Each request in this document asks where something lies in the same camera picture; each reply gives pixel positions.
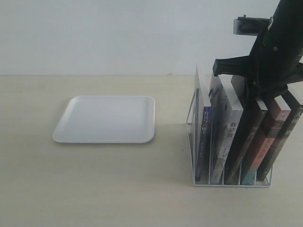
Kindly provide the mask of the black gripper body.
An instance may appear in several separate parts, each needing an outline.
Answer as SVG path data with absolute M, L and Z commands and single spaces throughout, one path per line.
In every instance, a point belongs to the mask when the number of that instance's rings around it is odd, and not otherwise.
M 249 55 L 216 59 L 213 75 L 236 75 L 244 79 L 249 98 L 275 97 L 288 84 L 303 80 L 303 32 L 294 30 L 273 35 L 260 31 Z

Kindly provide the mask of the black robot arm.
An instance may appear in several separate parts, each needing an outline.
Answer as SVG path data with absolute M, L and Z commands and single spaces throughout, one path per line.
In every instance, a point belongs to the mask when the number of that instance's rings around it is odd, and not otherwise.
M 238 17 L 237 35 L 255 36 L 247 56 L 216 59 L 213 75 L 237 75 L 245 79 L 247 96 L 276 97 L 288 84 L 303 80 L 303 2 L 281 0 L 270 18 Z

